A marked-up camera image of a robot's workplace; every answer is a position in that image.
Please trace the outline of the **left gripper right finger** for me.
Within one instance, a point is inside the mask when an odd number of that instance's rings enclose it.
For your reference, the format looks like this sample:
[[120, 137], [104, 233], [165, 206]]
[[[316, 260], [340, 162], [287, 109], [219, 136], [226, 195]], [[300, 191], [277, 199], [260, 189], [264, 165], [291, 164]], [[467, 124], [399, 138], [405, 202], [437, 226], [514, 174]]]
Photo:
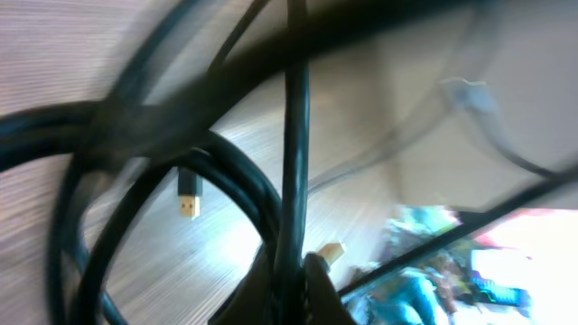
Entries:
[[325, 260], [309, 253], [303, 261], [303, 323], [305, 325], [356, 325], [342, 305], [331, 279]]

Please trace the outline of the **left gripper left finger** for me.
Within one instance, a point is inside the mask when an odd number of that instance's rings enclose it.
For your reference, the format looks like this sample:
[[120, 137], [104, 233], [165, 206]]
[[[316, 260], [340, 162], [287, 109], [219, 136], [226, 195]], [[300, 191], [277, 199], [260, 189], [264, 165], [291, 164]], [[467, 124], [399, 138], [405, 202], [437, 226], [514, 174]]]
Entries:
[[209, 325], [273, 324], [275, 246], [262, 244], [247, 274], [210, 317]]

